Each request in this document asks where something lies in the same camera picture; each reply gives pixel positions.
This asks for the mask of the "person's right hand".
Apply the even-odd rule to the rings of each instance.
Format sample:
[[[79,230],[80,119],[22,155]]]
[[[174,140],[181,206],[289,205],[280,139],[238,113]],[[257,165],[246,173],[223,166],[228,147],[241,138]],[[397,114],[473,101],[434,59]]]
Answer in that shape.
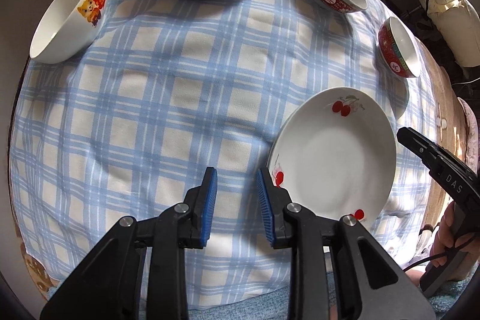
[[[439,253],[444,253],[447,248],[462,245],[473,236],[472,234],[468,234],[458,238],[456,241],[454,240],[454,235],[452,233],[452,224],[455,221],[455,205],[455,202],[451,202],[444,211],[444,214],[440,221],[439,230],[435,235],[433,245],[430,250],[431,256],[437,255]],[[448,278],[449,280],[464,280],[470,273],[473,265],[477,262],[477,260],[479,260],[479,238],[476,237],[474,241],[472,241],[461,251],[466,253],[465,259],[452,272],[452,274]]]

